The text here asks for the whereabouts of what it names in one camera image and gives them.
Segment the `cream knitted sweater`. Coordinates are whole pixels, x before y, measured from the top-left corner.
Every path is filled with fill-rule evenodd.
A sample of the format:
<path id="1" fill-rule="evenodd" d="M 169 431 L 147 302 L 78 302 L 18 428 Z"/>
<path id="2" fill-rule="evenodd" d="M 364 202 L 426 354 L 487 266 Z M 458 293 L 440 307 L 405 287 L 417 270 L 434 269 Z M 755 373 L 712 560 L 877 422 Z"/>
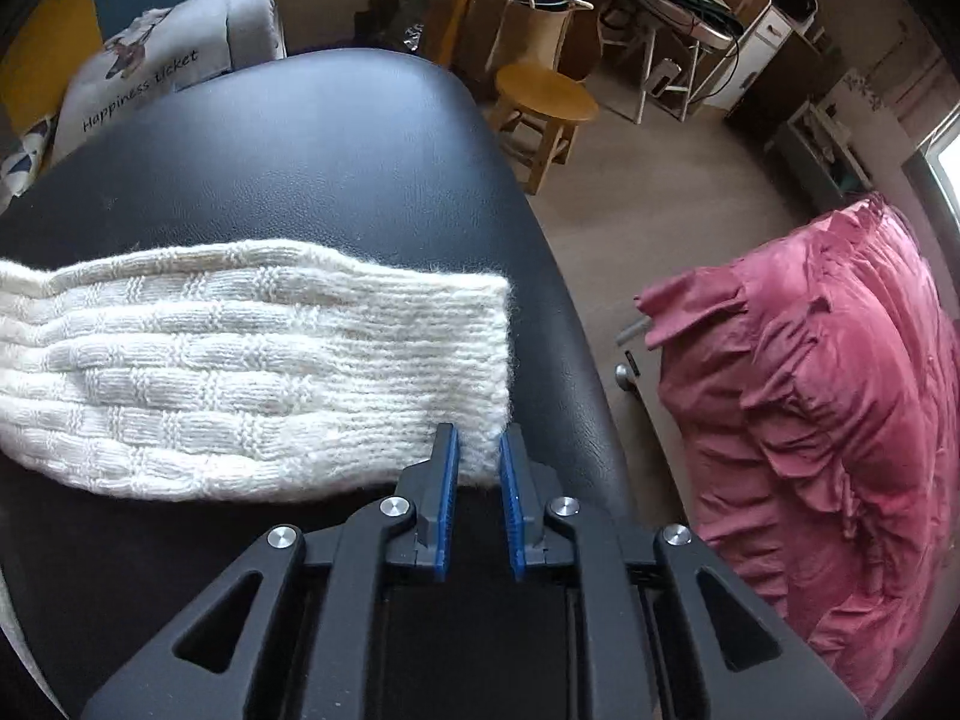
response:
<path id="1" fill-rule="evenodd" d="M 2 450 L 69 488 L 299 502 L 391 483 L 459 434 L 493 483 L 511 286 L 270 239 L 2 266 Z"/>

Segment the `pink ruffled bed cover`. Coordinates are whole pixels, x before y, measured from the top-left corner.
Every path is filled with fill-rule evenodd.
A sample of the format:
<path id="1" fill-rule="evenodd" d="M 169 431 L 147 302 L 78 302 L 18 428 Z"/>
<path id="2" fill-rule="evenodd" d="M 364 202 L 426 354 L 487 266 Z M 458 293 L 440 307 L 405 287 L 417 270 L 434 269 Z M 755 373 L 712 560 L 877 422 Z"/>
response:
<path id="1" fill-rule="evenodd" d="M 958 328 L 910 223 L 871 193 L 635 304 L 697 534 L 875 712 L 958 518 Z"/>

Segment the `round wooden stool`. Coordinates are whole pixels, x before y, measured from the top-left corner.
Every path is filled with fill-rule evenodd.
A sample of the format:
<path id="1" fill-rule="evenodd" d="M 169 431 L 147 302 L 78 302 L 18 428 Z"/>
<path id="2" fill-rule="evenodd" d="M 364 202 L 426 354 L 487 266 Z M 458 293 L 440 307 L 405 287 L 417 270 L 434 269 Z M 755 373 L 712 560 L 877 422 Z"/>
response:
<path id="1" fill-rule="evenodd" d="M 516 160 L 529 170 L 524 192 L 537 195 L 550 166 L 569 160 L 579 127 L 596 119 L 599 105 L 583 83 L 537 64 L 501 67 L 494 89 L 496 103 L 487 117 L 494 135 L 500 137 L 519 125 L 540 135 L 532 153 L 516 154 Z"/>

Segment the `white low shelf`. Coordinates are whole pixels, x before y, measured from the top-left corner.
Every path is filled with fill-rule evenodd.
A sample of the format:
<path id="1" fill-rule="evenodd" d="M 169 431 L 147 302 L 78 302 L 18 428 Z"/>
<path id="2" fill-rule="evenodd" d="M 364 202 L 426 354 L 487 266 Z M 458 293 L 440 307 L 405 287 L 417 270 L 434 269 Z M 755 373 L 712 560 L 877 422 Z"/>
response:
<path id="1" fill-rule="evenodd" d="M 850 134 L 812 103 L 804 103 L 776 129 L 770 148 L 820 213 L 830 213 L 874 190 L 850 147 Z"/>

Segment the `woven basket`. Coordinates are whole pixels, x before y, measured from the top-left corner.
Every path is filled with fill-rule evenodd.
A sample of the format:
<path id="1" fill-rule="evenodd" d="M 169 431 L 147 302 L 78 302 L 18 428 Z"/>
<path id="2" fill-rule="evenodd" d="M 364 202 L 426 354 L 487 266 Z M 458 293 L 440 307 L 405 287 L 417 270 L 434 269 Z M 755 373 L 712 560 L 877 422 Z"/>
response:
<path id="1" fill-rule="evenodd" d="M 509 0 L 496 37 L 491 66 L 532 64 L 555 70 L 569 23 L 594 10 L 589 0 Z"/>

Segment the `grey deer print pillow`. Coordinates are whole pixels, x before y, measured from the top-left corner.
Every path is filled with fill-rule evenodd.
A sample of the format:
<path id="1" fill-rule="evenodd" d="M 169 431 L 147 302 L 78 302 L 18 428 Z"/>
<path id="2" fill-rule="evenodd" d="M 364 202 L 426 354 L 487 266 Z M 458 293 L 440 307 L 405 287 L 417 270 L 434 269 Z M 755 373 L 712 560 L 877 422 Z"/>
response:
<path id="1" fill-rule="evenodd" d="M 60 107 L 52 161 L 166 94 L 231 70 L 223 0 L 152 8 L 78 70 Z"/>

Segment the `triangle pattern pillow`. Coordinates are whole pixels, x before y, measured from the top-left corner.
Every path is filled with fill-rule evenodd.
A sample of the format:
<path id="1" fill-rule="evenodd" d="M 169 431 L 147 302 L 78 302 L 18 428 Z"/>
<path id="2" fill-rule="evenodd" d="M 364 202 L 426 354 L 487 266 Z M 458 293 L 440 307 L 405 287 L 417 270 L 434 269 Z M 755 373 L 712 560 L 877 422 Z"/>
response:
<path id="1" fill-rule="evenodd" d="M 2 161 L 2 210 L 28 192 L 47 158 L 59 115 L 46 115 L 21 133 L 16 148 Z"/>

